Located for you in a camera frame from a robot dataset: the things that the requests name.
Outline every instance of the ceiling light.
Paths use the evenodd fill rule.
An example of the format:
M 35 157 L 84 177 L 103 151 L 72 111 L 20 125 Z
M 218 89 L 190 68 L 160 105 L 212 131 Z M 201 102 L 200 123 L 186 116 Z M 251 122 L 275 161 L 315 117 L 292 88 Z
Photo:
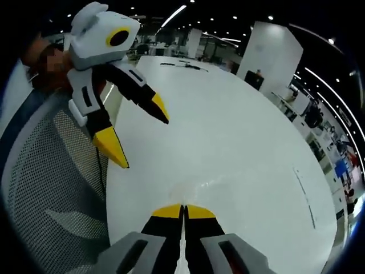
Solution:
M 172 18 L 174 18 L 177 14 L 179 14 L 180 12 L 182 12 L 185 8 L 186 8 L 186 5 L 182 5 L 181 7 L 179 7 L 173 14 L 171 14 L 171 16 L 169 18 L 167 18 L 167 20 L 162 24 L 161 28 L 163 28 L 164 26 L 166 26 L 167 23 L 170 22 L 170 20 Z
M 224 41 L 231 41 L 231 42 L 241 43 L 241 40 L 230 39 L 230 38 L 222 38 L 222 40 L 224 40 Z
M 327 84 L 321 77 L 319 77 L 316 73 L 314 73 L 313 71 L 309 70 L 308 68 L 305 68 L 306 71 L 310 72 L 313 76 L 315 76 L 318 80 L 320 80 L 323 84 L 325 84 L 326 87 L 328 87 L 328 89 L 330 91 L 332 91 L 332 93 L 340 100 L 340 102 L 344 105 L 344 107 L 346 108 L 346 110 L 348 111 L 348 113 L 350 113 L 351 117 L 353 118 L 353 120 L 355 121 L 355 124 L 357 125 L 357 127 L 359 128 L 359 131 L 360 131 L 360 134 L 363 138 L 363 140 L 365 141 L 365 135 L 364 135 L 364 132 L 359 124 L 359 122 L 357 121 L 357 119 L 355 118 L 355 115 L 352 113 L 352 111 L 350 110 L 350 108 L 348 107 L 348 105 L 346 105 L 346 103 L 342 100 L 342 98 L 336 93 L 336 91 L 330 87 L 329 84 Z

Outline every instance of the white pillar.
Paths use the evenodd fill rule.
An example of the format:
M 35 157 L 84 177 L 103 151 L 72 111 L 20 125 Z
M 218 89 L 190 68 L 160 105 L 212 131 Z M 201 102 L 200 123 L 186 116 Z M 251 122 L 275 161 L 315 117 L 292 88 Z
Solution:
M 63 41 L 63 50 L 66 51 L 70 48 L 71 43 L 71 34 L 65 33 L 64 34 L 64 41 Z
M 189 58 L 195 58 L 196 52 L 199 47 L 200 38 L 201 38 L 201 30 L 191 29 L 188 41 L 186 42 L 186 46 L 188 47 Z
M 249 70 L 261 70 L 260 92 L 269 96 L 290 84 L 302 54 L 303 48 L 286 27 L 256 22 L 237 76 L 245 79 Z

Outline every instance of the person in background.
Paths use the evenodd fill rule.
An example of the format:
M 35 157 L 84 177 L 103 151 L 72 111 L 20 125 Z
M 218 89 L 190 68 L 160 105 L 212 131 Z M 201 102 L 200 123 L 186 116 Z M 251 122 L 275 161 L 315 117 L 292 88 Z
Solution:
M 304 110 L 303 114 L 301 115 L 301 117 L 304 117 L 312 107 L 318 107 L 319 105 L 319 100 L 318 99 L 310 99 L 309 100 L 309 104 L 306 107 L 306 109 Z
M 344 191 L 345 197 L 346 197 L 346 203 L 347 203 L 347 214 L 352 214 L 355 208 L 355 204 L 358 202 L 357 199 L 352 201 L 352 197 L 354 197 L 355 191 L 354 189 L 350 189 L 348 192 Z
M 347 214 L 350 215 L 354 212 L 355 204 L 358 202 L 357 199 L 355 199 L 353 202 L 347 204 Z
M 262 77 L 261 70 L 257 70 L 257 71 L 256 71 L 256 75 L 258 75 L 258 76 Z

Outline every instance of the white table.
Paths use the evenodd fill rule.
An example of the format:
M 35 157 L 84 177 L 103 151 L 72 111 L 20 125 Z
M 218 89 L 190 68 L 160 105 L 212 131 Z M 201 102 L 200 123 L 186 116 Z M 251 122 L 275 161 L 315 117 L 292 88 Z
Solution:
M 140 231 L 153 210 L 191 203 L 264 253 L 276 273 L 320 273 L 336 218 L 329 185 L 300 133 L 235 75 L 196 61 L 209 72 L 161 62 L 179 63 L 147 56 L 137 68 L 160 93 L 170 124 L 127 100 L 118 113 L 115 130 L 131 168 L 109 162 L 111 244 Z

